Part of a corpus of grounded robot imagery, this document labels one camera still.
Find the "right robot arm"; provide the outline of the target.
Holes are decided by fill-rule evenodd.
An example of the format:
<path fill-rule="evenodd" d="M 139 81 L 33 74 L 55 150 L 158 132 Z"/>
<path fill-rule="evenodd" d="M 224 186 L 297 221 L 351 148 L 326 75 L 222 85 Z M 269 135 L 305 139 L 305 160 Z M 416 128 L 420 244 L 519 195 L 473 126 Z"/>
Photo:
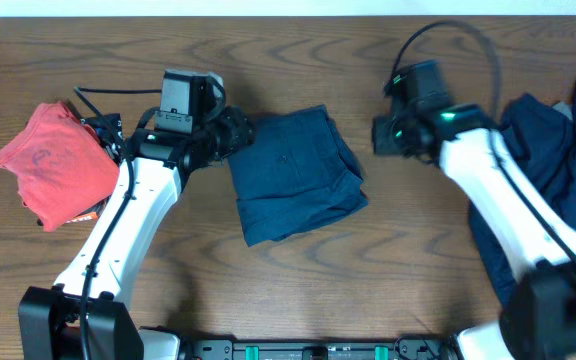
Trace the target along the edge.
<path fill-rule="evenodd" d="M 461 359 L 561 359 L 576 353 L 576 230 L 514 162 L 474 104 L 377 116 L 377 155 L 423 157 L 468 196 L 498 240 L 518 283 L 499 319 L 454 338 Z"/>

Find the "red folded t-shirt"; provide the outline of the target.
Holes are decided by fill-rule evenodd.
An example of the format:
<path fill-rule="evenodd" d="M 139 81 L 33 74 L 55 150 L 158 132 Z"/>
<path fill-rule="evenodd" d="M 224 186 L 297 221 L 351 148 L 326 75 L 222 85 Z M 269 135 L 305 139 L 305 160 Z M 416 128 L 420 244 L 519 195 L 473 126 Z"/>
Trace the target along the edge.
<path fill-rule="evenodd" d="M 0 168 L 17 178 L 22 203 L 52 232 L 112 194 L 119 168 L 63 102 L 37 106 L 0 149 Z"/>

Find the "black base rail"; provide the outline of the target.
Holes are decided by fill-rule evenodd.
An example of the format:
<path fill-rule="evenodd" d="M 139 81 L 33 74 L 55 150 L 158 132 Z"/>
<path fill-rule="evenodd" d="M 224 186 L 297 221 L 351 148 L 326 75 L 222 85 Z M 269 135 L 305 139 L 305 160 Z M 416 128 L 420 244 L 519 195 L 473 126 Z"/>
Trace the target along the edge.
<path fill-rule="evenodd" d="M 394 338 L 239 339 L 184 336 L 177 360 L 462 360 L 456 341 L 437 335 Z"/>

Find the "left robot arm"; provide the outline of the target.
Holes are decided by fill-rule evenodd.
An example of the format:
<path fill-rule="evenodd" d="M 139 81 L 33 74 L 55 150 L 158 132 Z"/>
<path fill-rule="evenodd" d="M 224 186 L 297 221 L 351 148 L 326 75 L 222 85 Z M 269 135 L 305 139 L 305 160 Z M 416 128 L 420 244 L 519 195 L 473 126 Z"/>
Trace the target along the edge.
<path fill-rule="evenodd" d="M 191 359 L 192 343 L 163 327 L 138 328 L 133 289 L 154 235 L 180 199 L 190 174 L 254 141 L 235 106 L 203 118 L 187 133 L 147 128 L 143 114 L 102 216 L 49 289 L 31 286 L 18 318 L 26 359 Z"/>

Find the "navy blue clothes pile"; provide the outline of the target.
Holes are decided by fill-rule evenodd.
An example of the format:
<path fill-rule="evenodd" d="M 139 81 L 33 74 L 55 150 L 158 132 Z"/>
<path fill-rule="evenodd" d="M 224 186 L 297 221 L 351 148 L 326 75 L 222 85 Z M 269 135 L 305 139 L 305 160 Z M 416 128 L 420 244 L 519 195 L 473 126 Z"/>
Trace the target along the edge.
<path fill-rule="evenodd" d="M 576 83 L 574 99 L 565 109 L 530 94 L 510 102 L 500 130 L 527 178 L 576 230 Z"/>

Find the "navy blue shorts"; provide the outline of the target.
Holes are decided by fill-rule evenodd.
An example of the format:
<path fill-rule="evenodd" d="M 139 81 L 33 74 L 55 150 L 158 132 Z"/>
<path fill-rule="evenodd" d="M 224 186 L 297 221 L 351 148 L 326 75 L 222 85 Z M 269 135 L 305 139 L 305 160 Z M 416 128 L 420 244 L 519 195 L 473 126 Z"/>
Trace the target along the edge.
<path fill-rule="evenodd" d="M 228 164 L 250 247 L 327 226 L 368 205 L 360 164 L 323 105 L 259 118 L 254 144 Z"/>

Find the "black printed folded garment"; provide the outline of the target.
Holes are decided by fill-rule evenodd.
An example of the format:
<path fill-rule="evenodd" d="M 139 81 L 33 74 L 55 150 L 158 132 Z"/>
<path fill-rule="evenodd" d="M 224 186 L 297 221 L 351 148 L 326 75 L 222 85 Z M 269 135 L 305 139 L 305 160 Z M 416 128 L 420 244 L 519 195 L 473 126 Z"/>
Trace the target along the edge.
<path fill-rule="evenodd" d="M 81 118 L 82 126 L 90 129 L 92 135 L 96 138 L 98 145 L 108 155 L 108 157 L 119 165 L 122 157 L 120 154 L 121 147 L 116 143 L 111 133 L 103 126 L 99 117 Z M 102 199 L 93 206 L 89 207 L 82 213 L 67 221 L 67 224 L 87 222 L 97 220 L 102 214 L 109 197 Z"/>

